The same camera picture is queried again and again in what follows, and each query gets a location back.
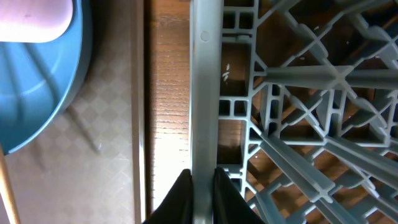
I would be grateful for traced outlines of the pink cup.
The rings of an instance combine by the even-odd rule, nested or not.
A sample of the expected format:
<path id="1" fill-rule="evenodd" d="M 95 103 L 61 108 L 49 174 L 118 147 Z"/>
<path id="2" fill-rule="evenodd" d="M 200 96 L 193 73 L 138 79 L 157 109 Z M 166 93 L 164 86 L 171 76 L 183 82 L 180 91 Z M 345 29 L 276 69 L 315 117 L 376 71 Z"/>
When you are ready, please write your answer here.
<path id="1" fill-rule="evenodd" d="M 2 42 L 50 42 L 73 17 L 72 0 L 1 0 Z"/>

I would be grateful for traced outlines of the brown serving tray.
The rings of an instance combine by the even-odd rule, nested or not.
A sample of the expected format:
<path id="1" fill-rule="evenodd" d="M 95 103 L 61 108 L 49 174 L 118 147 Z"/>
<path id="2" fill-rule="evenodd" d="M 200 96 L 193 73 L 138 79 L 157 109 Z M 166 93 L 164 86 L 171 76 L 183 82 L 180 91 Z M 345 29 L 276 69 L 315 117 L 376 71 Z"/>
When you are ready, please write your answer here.
<path id="1" fill-rule="evenodd" d="M 66 111 L 5 157 L 22 223 L 137 223 L 134 1 L 92 1 L 93 53 Z"/>

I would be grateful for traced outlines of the grey dishwasher rack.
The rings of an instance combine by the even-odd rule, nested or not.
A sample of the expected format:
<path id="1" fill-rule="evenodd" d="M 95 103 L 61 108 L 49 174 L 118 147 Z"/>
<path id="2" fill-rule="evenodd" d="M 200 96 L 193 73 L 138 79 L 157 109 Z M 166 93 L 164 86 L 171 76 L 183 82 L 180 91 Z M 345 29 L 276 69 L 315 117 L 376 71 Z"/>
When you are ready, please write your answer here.
<path id="1" fill-rule="evenodd" d="M 192 1 L 193 221 L 397 221 L 397 2 Z"/>

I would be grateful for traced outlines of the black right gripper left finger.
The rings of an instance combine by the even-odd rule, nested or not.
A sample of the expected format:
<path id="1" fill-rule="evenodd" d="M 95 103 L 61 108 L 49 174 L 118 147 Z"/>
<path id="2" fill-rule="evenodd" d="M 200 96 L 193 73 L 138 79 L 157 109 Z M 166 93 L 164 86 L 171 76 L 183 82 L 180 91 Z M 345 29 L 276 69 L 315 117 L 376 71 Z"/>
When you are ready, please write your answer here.
<path id="1" fill-rule="evenodd" d="M 189 169 L 184 169 L 162 203 L 143 224 L 192 224 L 192 222 L 192 175 Z"/>

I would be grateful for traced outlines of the wooden chopstick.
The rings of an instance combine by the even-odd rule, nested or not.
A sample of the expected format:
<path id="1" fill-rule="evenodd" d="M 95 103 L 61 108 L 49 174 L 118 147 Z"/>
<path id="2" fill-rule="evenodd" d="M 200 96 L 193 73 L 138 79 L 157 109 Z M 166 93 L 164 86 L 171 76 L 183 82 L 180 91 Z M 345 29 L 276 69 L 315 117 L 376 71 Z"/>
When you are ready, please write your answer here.
<path id="1" fill-rule="evenodd" d="M 1 197 L 4 207 L 6 209 L 7 217 L 10 224 L 21 224 L 2 148 L 1 148 L 0 161 L 1 161 Z"/>

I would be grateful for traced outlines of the dark blue plate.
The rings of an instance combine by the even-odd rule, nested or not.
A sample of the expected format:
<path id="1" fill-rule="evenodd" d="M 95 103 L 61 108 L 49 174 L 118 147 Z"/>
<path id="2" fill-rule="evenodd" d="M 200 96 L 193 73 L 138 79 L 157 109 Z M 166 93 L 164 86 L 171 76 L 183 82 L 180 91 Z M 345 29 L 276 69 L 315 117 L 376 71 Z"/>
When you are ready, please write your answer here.
<path id="1" fill-rule="evenodd" d="M 5 155 L 37 137 L 73 101 L 90 64 L 90 3 L 73 0 L 66 31 L 44 43 L 1 42 L 1 147 Z"/>

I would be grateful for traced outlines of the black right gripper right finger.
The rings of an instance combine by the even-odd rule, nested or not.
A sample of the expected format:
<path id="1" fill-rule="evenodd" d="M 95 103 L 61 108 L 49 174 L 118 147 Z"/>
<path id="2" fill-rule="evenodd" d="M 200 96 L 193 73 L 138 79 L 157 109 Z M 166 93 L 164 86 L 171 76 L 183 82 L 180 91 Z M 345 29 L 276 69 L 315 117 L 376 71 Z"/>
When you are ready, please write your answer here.
<path id="1" fill-rule="evenodd" d="M 213 187 L 213 222 L 217 224 L 264 224 L 250 209 L 224 169 L 217 167 Z"/>

